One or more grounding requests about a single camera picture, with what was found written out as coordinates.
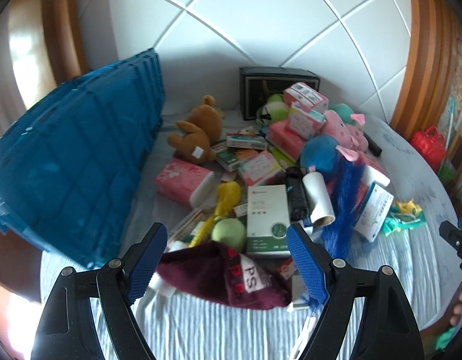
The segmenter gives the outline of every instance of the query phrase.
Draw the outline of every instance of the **black framed box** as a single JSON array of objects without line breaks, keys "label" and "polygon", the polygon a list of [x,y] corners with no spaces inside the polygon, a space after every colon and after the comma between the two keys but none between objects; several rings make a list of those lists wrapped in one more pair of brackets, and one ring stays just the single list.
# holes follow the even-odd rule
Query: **black framed box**
[{"label": "black framed box", "polygon": [[314,73],[289,67],[240,67],[240,106],[244,120],[255,120],[256,112],[269,96],[297,82],[304,82],[319,91],[321,79]]}]

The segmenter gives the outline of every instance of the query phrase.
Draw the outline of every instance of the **orange object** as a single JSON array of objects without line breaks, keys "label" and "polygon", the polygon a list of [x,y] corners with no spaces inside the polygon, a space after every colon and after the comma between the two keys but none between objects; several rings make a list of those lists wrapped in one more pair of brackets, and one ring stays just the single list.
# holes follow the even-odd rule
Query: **orange object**
[{"label": "orange object", "polygon": [[426,131],[418,131],[411,139],[411,146],[414,147],[422,158],[435,171],[438,171],[441,162],[446,156],[443,134],[438,132],[436,126],[429,127]]}]

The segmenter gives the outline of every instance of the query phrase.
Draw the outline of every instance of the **white tiled wall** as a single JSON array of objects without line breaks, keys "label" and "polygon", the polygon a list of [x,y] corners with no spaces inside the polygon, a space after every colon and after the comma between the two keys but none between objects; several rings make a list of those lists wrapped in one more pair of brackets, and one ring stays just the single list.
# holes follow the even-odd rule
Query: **white tiled wall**
[{"label": "white tiled wall", "polygon": [[332,102],[389,121],[409,50],[410,0],[78,0],[91,68],[160,54],[164,113],[239,101],[240,66],[299,67]]}]

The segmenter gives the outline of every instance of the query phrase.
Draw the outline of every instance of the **blue storage bin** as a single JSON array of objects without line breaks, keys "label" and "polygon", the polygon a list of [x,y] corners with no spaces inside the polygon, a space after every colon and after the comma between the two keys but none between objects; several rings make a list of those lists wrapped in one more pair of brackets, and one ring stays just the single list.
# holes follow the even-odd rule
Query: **blue storage bin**
[{"label": "blue storage bin", "polygon": [[142,52],[49,96],[56,93],[60,99],[44,98],[17,122],[4,142],[11,146],[20,134],[4,154],[0,145],[0,224],[94,267],[119,252],[161,126],[158,56]]}]

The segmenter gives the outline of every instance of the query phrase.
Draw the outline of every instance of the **mattress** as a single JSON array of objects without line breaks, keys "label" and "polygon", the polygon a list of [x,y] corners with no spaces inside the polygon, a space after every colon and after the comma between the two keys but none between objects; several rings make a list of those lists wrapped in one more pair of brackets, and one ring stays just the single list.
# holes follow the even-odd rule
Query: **mattress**
[{"label": "mattress", "polygon": [[[144,166],[128,219],[122,253],[129,245],[141,240],[153,222],[162,222],[172,228],[189,212],[188,208],[156,193],[152,183],[172,155],[166,136],[175,130],[175,120],[179,118],[165,120],[155,148]],[[236,131],[247,125],[248,122],[240,120],[238,111],[226,112],[226,131]],[[389,237],[379,234],[374,243],[355,235],[348,261],[356,268],[370,270],[377,270],[384,264],[392,266],[412,305],[419,328],[426,328],[443,315],[462,280],[456,252],[438,233],[442,221],[457,223],[456,214],[438,178],[403,138],[372,116],[367,118],[365,130],[383,149],[379,161],[391,179],[388,190],[399,200],[415,198],[424,209],[427,224]],[[215,201],[215,197],[208,196],[204,209],[212,210]],[[65,266],[83,270],[66,257],[43,253],[43,302]],[[348,359],[351,354],[363,304],[363,299],[355,301],[339,359]],[[152,290],[148,290],[132,309],[151,350],[160,360],[287,359],[309,315],[307,310],[233,309],[183,293],[167,299],[157,296]],[[106,359],[115,359],[97,299],[92,299],[92,310],[104,355]]]}]

